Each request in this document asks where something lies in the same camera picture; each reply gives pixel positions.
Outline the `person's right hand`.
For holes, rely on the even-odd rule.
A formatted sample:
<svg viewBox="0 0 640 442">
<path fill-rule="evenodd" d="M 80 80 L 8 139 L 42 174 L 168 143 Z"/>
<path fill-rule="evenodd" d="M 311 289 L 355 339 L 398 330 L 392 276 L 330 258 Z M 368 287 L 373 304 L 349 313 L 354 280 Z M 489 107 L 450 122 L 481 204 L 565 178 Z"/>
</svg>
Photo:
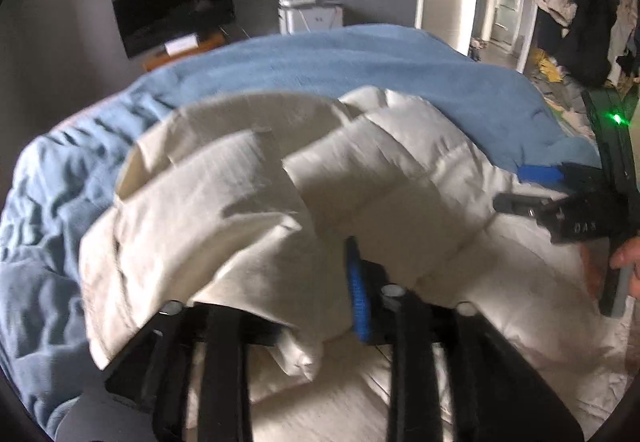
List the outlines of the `person's right hand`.
<svg viewBox="0 0 640 442">
<path fill-rule="evenodd" d="M 585 280 L 591 298 L 600 295 L 606 269 L 623 269 L 631 266 L 634 270 L 629 280 L 628 293 L 632 298 L 639 298 L 639 237 L 625 241 L 611 255 L 608 261 L 604 255 L 608 247 L 604 240 L 583 243 L 580 246 L 580 258 L 585 270 Z"/>
</svg>

